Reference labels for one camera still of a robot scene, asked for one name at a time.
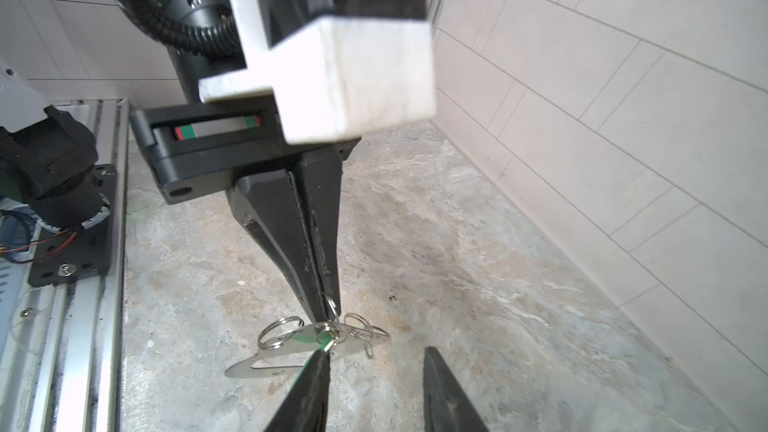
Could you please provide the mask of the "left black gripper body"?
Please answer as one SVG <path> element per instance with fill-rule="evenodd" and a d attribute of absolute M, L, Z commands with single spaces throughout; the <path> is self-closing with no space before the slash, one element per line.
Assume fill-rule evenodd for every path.
<path fill-rule="evenodd" d="M 273 98 L 134 110 L 129 120 L 168 204 L 225 191 L 244 176 L 289 170 L 303 155 L 327 147 L 346 160 L 360 142 L 288 144 Z"/>

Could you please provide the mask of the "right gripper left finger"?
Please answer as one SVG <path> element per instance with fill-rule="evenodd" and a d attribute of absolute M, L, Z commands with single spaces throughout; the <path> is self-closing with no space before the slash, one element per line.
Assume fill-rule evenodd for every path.
<path fill-rule="evenodd" d="M 325 431 L 330 382 L 330 355 L 319 349 L 306 362 L 264 431 Z"/>

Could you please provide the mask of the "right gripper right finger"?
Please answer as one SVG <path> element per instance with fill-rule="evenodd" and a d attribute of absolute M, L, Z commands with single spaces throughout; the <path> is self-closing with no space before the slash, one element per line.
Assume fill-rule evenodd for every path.
<path fill-rule="evenodd" d="M 484 431 L 489 429 L 436 347 L 427 347 L 423 364 L 425 430 Z"/>

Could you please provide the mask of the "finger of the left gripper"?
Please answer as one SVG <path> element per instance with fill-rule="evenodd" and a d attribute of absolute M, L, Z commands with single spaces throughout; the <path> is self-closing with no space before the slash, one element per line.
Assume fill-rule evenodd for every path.
<path fill-rule="evenodd" d="M 311 255 L 303 291 L 313 320 L 331 320 L 341 309 L 337 243 L 342 174 L 343 161 L 334 145 L 303 153 L 294 169 Z"/>
<path fill-rule="evenodd" d="M 234 217 L 280 269 L 308 317 L 325 321 L 327 306 L 293 175 L 281 169 L 241 177 L 227 199 Z"/>

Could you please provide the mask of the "metal key holder plate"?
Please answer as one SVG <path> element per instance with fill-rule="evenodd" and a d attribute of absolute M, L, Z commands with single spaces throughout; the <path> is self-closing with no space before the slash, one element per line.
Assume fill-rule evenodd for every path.
<path fill-rule="evenodd" d="M 361 353 L 371 356 L 374 347 L 382 340 L 387 340 L 386 335 L 378 335 L 372 326 L 359 328 L 343 322 L 317 322 L 286 330 L 279 335 L 274 334 L 274 331 L 287 323 L 287 320 L 278 321 L 267 327 L 259 336 L 259 344 L 253 355 L 227 368 L 224 375 L 232 379 L 257 379 L 301 372 L 314 353 L 311 351 L 314 325 L 327 325 L 340 333 L 340 340 L 330 355 L 332 360 Z"/>

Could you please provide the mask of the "green plastic key tag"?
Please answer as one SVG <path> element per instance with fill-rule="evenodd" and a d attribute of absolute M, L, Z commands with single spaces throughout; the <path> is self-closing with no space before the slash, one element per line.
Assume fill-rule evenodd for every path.
<path fill-rule="evenodd" d="M 340 333 L 327 325 L 314 325 L 312 332 L 313 345 L 311 351 L 322 351 L 327 355 L 331 355 L 333 348 L 340 340 Z"/>

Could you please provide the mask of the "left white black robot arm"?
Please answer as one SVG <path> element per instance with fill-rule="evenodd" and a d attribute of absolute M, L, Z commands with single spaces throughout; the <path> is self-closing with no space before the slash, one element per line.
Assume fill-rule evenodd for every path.
<path fill-rule="evenodd" d="M 280 269 L 310 319 L 341 310 L 338 224 L 344 161 L 354 140 L 291 145 L 272 95 L 205 104 L 198 83 L 245 63 L 230 0 L 115 0 L 141 32 L 168 49 L 183 105 L 136 110 L 131 128 L 166 202 L 217 192 Z M 87 243 L 89 220 L 109 213 L 94 134 L 70 113 L 1 134 L 1 194 L 26 203 L 63 233 L 62 249 Z"/>

